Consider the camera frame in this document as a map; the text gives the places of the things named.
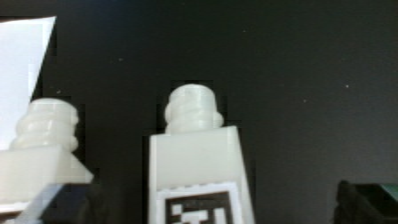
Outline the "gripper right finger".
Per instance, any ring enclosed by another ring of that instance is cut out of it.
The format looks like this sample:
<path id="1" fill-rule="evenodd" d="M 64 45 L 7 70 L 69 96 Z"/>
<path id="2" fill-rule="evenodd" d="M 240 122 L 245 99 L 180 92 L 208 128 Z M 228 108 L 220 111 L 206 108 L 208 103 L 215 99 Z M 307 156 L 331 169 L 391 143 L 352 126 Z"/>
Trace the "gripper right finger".
<path id="1" fill-rule="evenodd" d="M 336 224 L 398 224 L 398 184 L 341 181 L 336 201 Z"/>

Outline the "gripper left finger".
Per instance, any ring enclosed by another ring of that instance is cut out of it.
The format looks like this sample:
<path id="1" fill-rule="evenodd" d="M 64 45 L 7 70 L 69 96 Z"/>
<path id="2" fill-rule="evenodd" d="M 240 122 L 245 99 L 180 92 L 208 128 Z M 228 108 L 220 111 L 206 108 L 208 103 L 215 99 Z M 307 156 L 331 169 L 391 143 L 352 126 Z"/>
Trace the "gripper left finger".
<path id="1" fill-rule="evenodd" d="M 52 184 L 16 218 L 16 224 L 108 224 L 101 185 Z"/>

